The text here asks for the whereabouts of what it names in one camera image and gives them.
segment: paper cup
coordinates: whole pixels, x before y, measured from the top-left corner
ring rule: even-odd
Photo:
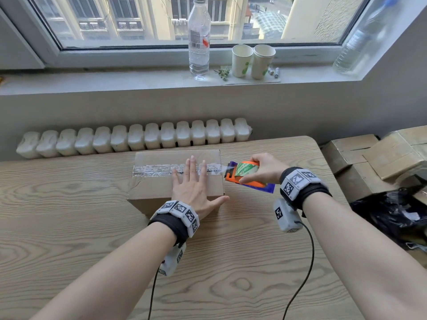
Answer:
[[[243,77],[246,75],[254,50],[248,45],[236,45],[232,51],[232,74],[235,77]]]
[[[269,45],[256,45],[254,48],[254,62],[252,64],[252,78],[262,80],[267,73],[276,50]]]

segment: forearm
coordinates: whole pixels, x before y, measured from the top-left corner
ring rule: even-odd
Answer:
[[[327,194],[312,194],[303,210],[366,319],[425,316],[427,272],[409,254]]]
[[[175,241],[164,224],[149,225],[71,283],[32,320],[126,319]]]

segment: white windowsill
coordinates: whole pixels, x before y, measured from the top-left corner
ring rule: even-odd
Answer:
[[[281,67],[280,76],[265,80],[242,80],[231,76],[223,81],[214,69],[205,80],[195,80],[189,69],[158,69],[113,72],[65,72],[5,75],[0,96],[99,92],[120,90],[174,89],[257,84],[299,84],[360,80],[357,76],[341,75],[327,66]]]

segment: trash bag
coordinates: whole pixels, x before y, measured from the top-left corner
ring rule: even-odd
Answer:
[[[350,204],[352,210],[405,250],[427,253],[427,206],[414,194],[418,188],[400,188],[371,195]]]

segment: window pane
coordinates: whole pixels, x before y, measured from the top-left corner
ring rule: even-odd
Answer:
[[[187,0],[179,0],[181,4],[181,19],[188,19],[187,17]]]
[[[244,1],[207,0],[212,44],[227,46],[246,40],[339,43],[369,0],[248,0],[243,4]],[[34,3],[64,49],[187,45],[187,20],[194,7],[193,0]]]
[[[179,12],[178,12],[178,0],[171,0],[172,2],[172,15],[174,19],[179,19]]]

